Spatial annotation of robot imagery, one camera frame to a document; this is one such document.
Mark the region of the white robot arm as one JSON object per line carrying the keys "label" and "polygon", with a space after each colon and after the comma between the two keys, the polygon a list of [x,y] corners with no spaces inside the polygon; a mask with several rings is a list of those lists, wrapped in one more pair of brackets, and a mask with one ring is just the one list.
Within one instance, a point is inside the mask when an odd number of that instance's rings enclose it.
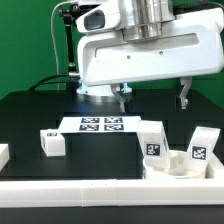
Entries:
{"label": "white robot arm", "polygon": [[224,11],[173,12],[171,0],[106,0],[77,19],[80,94],[113,98],[123,111],[130,83],[178,78],[187,106],[192,78],[224,68]]}

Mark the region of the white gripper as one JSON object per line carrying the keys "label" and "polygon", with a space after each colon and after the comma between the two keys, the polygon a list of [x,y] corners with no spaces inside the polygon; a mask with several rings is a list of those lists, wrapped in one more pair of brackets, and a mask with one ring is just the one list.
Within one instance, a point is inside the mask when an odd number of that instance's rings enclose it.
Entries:
{"label": "white gripper", "polygon": [[121,31],[84,36],[78,44],[81,80],[87,86],[111,85],[111,92],[125,111],[119,83],[178,78],[182,90],[176,105],[185,110],[192,78],[218,73],[224,68],[220,33],[224,12],[220,8],[180,14],[162,25],[162,35],[126,42]]}

